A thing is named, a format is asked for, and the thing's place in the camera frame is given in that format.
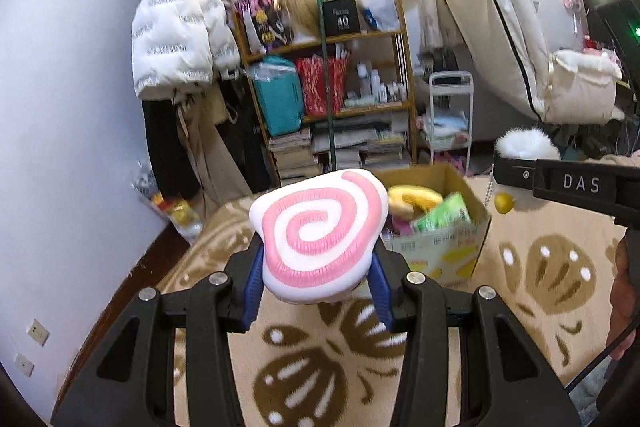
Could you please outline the person's right hand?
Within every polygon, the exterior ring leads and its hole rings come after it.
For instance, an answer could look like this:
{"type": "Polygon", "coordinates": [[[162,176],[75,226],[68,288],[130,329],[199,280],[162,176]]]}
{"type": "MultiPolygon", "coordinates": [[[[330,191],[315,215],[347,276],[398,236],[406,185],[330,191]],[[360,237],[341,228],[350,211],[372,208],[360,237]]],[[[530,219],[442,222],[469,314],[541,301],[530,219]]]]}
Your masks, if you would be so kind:
{"type": "Polygon", "coordinates": [[[614,277],[610,301],[612,305],[610,329],[606,344],[609,346],[629,326],[636,307],[636,291],[629,282],[628,255],[625,239],[621,239],[615,251],[617,273],[614,277]]]}

